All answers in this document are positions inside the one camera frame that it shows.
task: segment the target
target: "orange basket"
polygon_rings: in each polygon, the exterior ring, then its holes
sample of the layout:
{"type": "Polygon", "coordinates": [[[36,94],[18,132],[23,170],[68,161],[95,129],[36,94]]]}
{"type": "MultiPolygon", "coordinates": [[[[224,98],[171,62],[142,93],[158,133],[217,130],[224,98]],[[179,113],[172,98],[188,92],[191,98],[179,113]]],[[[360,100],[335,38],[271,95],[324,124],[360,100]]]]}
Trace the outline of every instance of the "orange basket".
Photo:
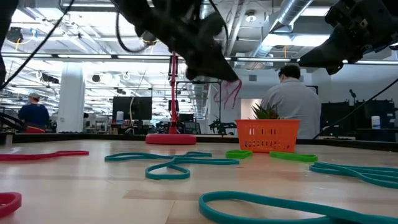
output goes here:
{"type": "Polygon", "coordinates": [[[299,119],[240,119],[235,121],[241,150],[294,152],[299,119]]]}

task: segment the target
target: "red pole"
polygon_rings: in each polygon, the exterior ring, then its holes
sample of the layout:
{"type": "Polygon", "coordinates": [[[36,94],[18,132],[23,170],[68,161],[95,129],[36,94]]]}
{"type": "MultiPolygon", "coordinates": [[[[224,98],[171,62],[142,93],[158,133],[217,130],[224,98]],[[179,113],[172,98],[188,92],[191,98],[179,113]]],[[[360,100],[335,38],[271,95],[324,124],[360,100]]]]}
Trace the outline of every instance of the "red pole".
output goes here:
{"type": "Polygon", "coordinates": [[[172,56],[172,79],[171,79],[171,86],[172,86],[172,122],[169,128],[169,134],[176,134],[177,133],[177,112],[175,110],[175,71],[177,66],[177,56],[173,53],[172,56]]]}

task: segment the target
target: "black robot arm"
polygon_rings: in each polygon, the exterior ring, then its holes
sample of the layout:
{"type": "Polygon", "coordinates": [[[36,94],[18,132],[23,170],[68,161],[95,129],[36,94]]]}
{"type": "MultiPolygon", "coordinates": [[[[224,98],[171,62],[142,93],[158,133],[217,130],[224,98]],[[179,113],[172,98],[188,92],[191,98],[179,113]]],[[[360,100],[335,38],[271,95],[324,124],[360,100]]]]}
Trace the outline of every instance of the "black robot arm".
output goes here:
{"type": "Polygon", "coordinates": [[[379,52],[398,42],[398,8],[395,0],[340,0],[325,16],[335,29],[330,38],[309,51],[303,67],[326,68],[329,75],[356,63],[364,54],[379,52]]]}
{"type": "Polygon", "coordinates": [[[188,79],[199,75],[227,81],[238,79],[221,53],[221,45],[214,40],[224,24],[219,13],[202,20],[190,16],[190,9],[198,6],[197,0],[155,0],[155,7],[146,0],[111,1],[135,25],[138,36],[148,31],[185,59],[188,79]]]}

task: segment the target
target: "wooden table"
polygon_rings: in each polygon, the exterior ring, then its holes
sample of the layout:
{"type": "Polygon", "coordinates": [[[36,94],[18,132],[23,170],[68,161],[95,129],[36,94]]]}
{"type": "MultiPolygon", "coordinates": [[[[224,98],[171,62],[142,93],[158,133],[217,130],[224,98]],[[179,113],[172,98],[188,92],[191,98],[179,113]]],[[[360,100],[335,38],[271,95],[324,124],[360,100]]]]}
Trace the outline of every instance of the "wooden table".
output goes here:
{"type": "MultiPolygon", "coordinates": [[[[212,223],[200,215],[198,197],[217,190],[237,190],[355,210],[397,216],[398,190],[353,177],[310,172],[309,164],[255,154],[240,165],[183,165],[187,180],[149,180],[144,169],[160,161],[104,162],[119,152],[182,154],[212,152],[224,157],[238,144],[156,146],[134,141],[60,141],[14,144],[0,152],[27,154],[87,150],[89,156],[0,163],[0,192],[19,192],[23,205],[0,224],[184,224],[212,223]]],[[[330,146],[297,146],[299,153],[318,154],[338,164],[398,167],[392,152],[330,146]]],[[[211,202],[222,212],[247,217],[309,218],[318,215],[237,201],[211,202]]]]}

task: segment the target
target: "man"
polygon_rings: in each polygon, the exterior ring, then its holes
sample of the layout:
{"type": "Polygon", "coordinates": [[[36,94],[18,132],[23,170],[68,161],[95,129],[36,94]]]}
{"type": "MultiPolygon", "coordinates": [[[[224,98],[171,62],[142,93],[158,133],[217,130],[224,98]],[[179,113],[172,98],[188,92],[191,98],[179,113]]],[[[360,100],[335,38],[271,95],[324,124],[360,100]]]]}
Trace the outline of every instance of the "man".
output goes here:
{"type": "Polygon", "coordinates": [[[280,69],[280,84],[272,87],[262,99],[263,108],[277,109],[285,119],[299,119],[299,139],[312,139],[319,133],[321,103],[318,95],[299,80],[300,68],[286,65],[280,69]]]}
{"type": "Polygon", "coordinates": [[[40,96],[36,93],[30,94],[30,104],[24,105],[19,110],[19,119],[28,125],[27,133],[44,133],[45,126],[50,119],[47,108],[44,105],[38,104],[39,98],[40,96]]]}

